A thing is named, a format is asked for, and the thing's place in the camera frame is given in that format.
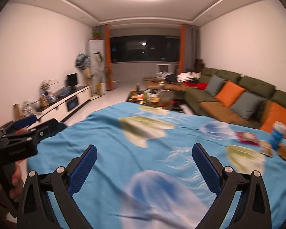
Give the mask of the left hand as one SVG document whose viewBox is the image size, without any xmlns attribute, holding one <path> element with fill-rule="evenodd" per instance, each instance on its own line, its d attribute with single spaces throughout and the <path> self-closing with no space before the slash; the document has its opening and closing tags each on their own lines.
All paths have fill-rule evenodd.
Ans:
<svg viewBox="0 0 286 229">
<path fill-rule="evenodd" d="M 24 186 L 24 182 L 22 180 L 22 171 L 19 162 L 15 163 L 15 172 L 12 175 L 12 185 L 13 187 L 10 189 L 9 192 L 10 198 L 15 202 L 19 202 Z"/>
</svg>

